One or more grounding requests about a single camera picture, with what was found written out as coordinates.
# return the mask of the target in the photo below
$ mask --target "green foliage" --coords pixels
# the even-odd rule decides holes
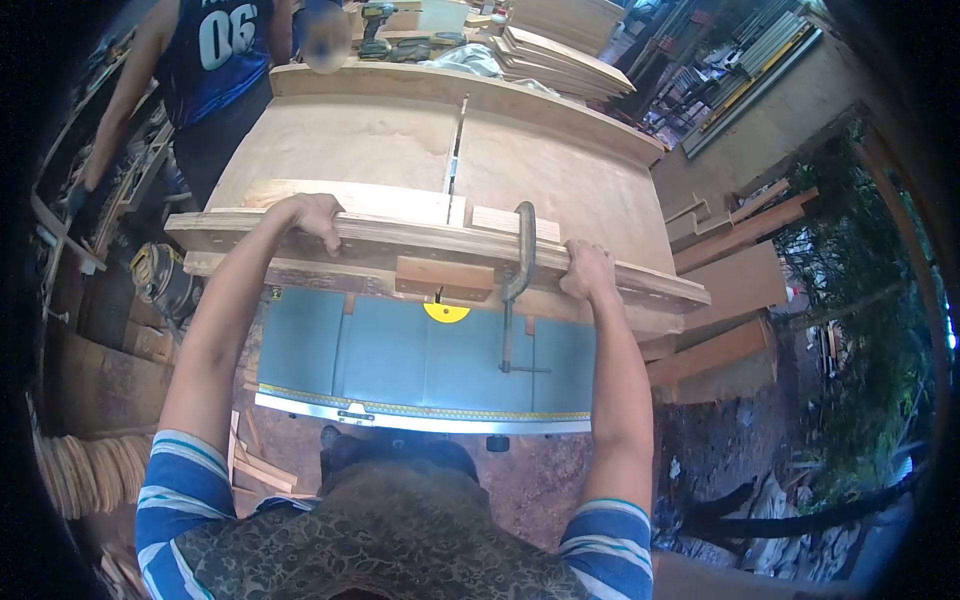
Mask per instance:
[[[882,482],[933,382],[924,308],[897,227],[853,151],[860,136],[854,123],[798,165],[791,189],[816,185],[820,196],[774,239],[811,313],[876,297],[837,318],[848,353],[820,401],[827,468],[818,495],[828,500]],[[901,281],[897,293],[877,294]]]

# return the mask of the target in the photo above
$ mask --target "person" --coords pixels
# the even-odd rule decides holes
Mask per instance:
[[[292,0],[158,0],[136,28],[67,211],[76,214],[104,180],[153,77],[176,128],[177,165],[203,209],[273,98],[270,60],[290,61],[292,10]]]
[[[274,204],[205,288],[137,503],[137,559],[150,593],[650,598],[650,386],[614,284],[613,258],[584,241],[567,243],[571,261],[561,287],[593,310],[593,457],[559,554],[493,522],[472,460],[450,441],[392,455],[336,437],[322,499],[268,498],[251,516],[236,518],[224,460],[233,378],[267,267],[290,228],[319,236],[336,256],[333,215],[340,210],[328,194],[297,194]]]

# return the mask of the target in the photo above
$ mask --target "striped shirt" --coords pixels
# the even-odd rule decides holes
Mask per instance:
[[[309,511],[317,501],[267,498],[258,512],[278,506]],[[179,431],[156,433],[136,508],[137,561],[157,600],[211,598],[194,577],[174,539],[212,520],[233,520],[227,462],[215,448]],[[653,596],[650,524],[638,506],[614,498],[577,509],[561,539],[560,554],[602,600]]]

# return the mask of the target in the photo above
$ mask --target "cloth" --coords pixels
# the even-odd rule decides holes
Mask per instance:
[[[273,0],[180,0],[154,72],[174,127],[230,105],[266,75],[273,15]]]
[[[647,516],[580,507],[559,555],[497,527],[459,468],[371,459],[335,471],[322,501],[268,498],[237,520],[223,456],[177,431],[154,438],[136,512],[154,598],[650,598]]]
[[[174,132],[174,157],[199,210],[273,97],[270,79],[264,74],[236,102]]]

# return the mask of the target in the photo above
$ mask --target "metal frame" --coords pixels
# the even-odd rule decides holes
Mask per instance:
[[[429,433],[470,433],[501,435],[543,435],[560,433],[585,433],[590,430],[587,413],[538,414],[538,413],[479,413],[474,411],[445,411],[443,409],[418,409],[377,402],[364,402],[348,398],[283,393],[273,386],[259,386],[254,397],[257,406],[273,408],[294,415],[306,415],[319,419],[334,420],[364,427],[391,427],[408,431]],[[417,413],[436,417],[417,416]]]

